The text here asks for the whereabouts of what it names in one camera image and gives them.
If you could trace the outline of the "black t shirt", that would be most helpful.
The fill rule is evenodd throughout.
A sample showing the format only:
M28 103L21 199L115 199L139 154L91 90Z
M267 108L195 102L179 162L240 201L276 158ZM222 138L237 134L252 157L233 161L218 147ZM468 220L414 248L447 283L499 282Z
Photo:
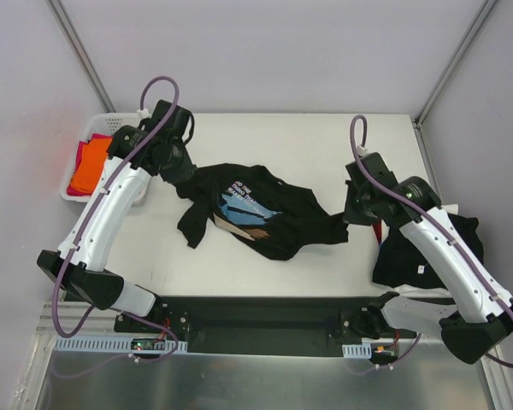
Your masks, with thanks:
M476 217L456 214L449 214L449 219L463 241L483 264L485 252L477 234L480 221ZM427 259L398 230L389 233L380 246L372 272L372 282L391 288L409 285L424 290L446 289Z
M349 240L343 214L329 214L312 190L288 184L264 166L200 167L175 189L192 201L177 225L192 249L208 221L273 261L289 261L307 245Z

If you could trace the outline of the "white plastic laundry basket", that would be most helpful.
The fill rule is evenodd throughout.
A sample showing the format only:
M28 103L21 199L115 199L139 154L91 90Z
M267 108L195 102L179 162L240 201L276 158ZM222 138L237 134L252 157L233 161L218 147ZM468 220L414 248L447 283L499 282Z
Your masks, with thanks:
M138 113L108 113L97 114L89 119L84 130L79 136L79 143L87 143L91 140L94 133L111 136L122 126L137 126L143 117ZM71 154L68 164L66 165L65 174L62 178L60 195L63 200L70 202L88 202L89 196L71 195L69 185L76 165L77 155L80 146L77 145Z

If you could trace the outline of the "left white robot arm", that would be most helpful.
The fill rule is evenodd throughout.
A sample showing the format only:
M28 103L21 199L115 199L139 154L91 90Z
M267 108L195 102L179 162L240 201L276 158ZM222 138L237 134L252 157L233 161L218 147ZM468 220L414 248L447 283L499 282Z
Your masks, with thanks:
M102 174L71 233L57 250L40 252L37 265L61 289L100 310L134 314L143 331L158 330L164 312L154 293L107 270L121 223L154 176L172 185L189 179L195 166L186 144L195 122L191 111L159 101L137 126L112 136Z

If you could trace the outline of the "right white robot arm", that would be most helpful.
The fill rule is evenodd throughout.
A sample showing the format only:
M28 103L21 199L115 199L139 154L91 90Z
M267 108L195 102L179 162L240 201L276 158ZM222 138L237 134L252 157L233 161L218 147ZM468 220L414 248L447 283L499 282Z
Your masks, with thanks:
M377 153L356 155L345 218L351 225L382 220L425 257L453 304L381 296L367 317L369 331L387 337L405 329L437 337L459 360L474 364L513 333L513 295L480 263L453 226L437 194L420 177L397 181Z

